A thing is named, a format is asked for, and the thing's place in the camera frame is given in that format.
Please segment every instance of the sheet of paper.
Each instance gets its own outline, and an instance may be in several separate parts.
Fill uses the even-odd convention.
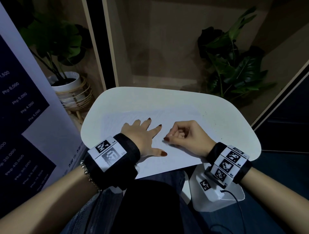
[[[218,141],[217,136],[213,133],[212,129],[209,128],[207,121],[194,107],[191,106],[178,106],[153,111],[129,111],[108,114],[102,119],[102,140],[108,136],[118,134],[124,123],[129,123],[131,125],[137,119],[140,119],[141,122],[143,122],[149,117],[152,120],[151,125],[148,128],[149,130],[162,124],[162,130],[152,140],[152,147],[164,150],[167,152],[167,156],[148,156],[141,158],[138,163],[140,172],[136,177],[137,179],[197,165],[205,161],[202,157],[194,155],[183,148],[170,146],[163,141],[163,138],[170,131],[176,121],[195,120],[212,139]]]

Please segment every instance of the blue carpet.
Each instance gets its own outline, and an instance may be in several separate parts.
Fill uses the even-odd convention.
[[[309,155],[262,153],[252,162],[253,166],[309,199],[309,177],[307,176]],[[281,234],[285,231],[262,208],[262,206],[245,191],[246,198],[239,204],[243,211],[247,233]],[[241,215],[237,204],[214,212],[200,212],[208,227],[217,233],[243,233]]]

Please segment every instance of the person's left arm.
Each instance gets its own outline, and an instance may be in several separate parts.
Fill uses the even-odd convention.
[[[166,152],[151,147],[152,138],[162,126],[147,131],[150,123],[150,118],[142,124],[140,120],[133,125],[126,123],[121,133],[134,142],[141,157],[166,156]],[[0,230],[14,234],[59,233],[97,192],[84,169],[78,167],[3,217]]]

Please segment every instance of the tabletop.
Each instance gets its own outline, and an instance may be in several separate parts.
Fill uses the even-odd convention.
[[[179,90],[116,87],[103,92],[85,118],[81,129],[82,141],[92,148],[102,140],[98,126],[106,114],[179,105],[194,106],[222,143],[241,149],[250,156],[250,161],[260,156],[261,144],[257,136],[234,105],[218,96]]]

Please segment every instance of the person's left hand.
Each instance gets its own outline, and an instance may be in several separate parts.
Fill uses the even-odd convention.
[[[161,149],[152,148],[152,139],[159,133],[162,129],[160,124],[156,128],[147,131],[149,125],[151,124],[151,119],[145,120],[141,125],[141,121],[135,120],[132,125],[125,123],[121,129],[121,133],[126,135],[133,141],[138,147],[141,157],[148,155],[153,155],[156,157],[167,156],[167,153]]]

